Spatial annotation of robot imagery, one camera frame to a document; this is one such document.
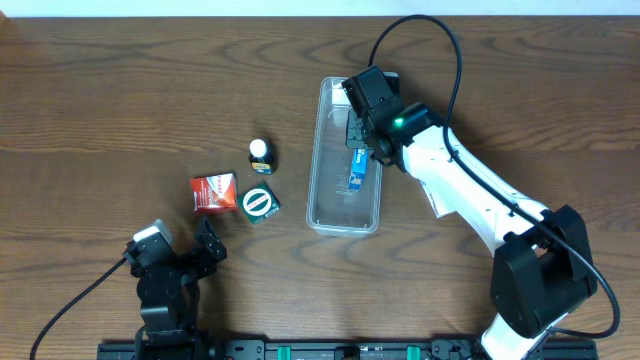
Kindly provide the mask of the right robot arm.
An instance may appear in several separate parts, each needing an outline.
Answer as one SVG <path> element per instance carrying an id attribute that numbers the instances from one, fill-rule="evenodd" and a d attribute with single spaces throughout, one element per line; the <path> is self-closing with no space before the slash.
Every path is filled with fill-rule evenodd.
<path id="1" fill-rule="evenodd" d="M 493 256 L 497 315 L 480 338 L 490 359 L 524 359 L 597 290 L 582 217 L 520 193 L 472 155 L 447 121 L 399 96 L 352 99 L 346 144 L 419 180 L 436 215 L 460 215 Z"/>

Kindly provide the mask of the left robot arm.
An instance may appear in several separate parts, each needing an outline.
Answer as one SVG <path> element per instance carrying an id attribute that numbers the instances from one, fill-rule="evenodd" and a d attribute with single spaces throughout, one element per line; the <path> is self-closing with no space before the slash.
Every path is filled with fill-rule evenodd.
<path id="1" fill-rule="evenodd" d="M 227 249 L 205 215 L 194 231 L 195 245 L 177 254 L 160 220 L 133 235 L 123 258 L 138 279 L 144 326 L 134 341 L 136 359 L 220 359 L 222 351 L 198 327 L 200 279 L 212 275 Z"/>

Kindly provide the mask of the blue cooling patch packet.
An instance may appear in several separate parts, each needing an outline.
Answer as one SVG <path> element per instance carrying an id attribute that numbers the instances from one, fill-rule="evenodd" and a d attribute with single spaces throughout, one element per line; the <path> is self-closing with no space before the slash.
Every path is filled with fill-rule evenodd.
<path id="1" fill-rule="evenodd" d="M 347 188 L 359 191 L 364 183 L 367 172 L 369 155 L 366 149 L 355 149 L 350 167 L 350 175 Z"/>

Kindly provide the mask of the red Panadol box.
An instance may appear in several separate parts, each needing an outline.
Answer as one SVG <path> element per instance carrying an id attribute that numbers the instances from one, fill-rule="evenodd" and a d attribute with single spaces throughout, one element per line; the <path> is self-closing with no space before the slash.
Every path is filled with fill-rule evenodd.
<path id="1" fill-rule="evenodd" d="M 233 173 L 190 179 L 194 211 L 214 214 L 238 209 L 237 184 Z"/>

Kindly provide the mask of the white green medicine box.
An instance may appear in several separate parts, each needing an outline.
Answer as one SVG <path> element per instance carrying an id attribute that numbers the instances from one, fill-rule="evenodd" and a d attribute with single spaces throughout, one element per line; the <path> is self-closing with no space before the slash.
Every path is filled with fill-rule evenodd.
<path id="1" fill-rule="evenodd" d="M 429 200 L 436 218 L 442 218 L 456 212 L 456 210 L 427 183 L 422 182 L 421 185 L 423 190 L 425 191 L 427 199 Z"/>

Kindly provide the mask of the dark cough syrup bottle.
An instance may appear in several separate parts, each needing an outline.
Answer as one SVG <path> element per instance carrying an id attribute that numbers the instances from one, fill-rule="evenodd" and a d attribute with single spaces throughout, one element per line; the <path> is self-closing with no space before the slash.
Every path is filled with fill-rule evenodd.
<path id="1" fill-rule="evenodd" d="M 277 160 L 271 145 L 260 138 L 249 143 L 249 163 L 258 174 L 271 175 L 277 169 Z"/>

